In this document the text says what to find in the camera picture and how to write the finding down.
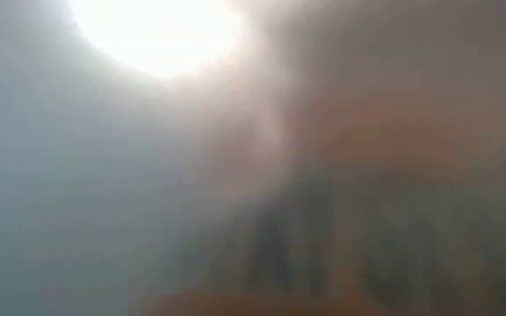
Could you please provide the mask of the clear plastic bin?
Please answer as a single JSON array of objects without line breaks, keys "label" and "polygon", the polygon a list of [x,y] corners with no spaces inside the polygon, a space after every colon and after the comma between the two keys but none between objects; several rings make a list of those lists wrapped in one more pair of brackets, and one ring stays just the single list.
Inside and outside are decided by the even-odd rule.
[{"label": "clear plastic bin", "polygon": [[0,0],[0,316],[506,316],[506,0]]}]

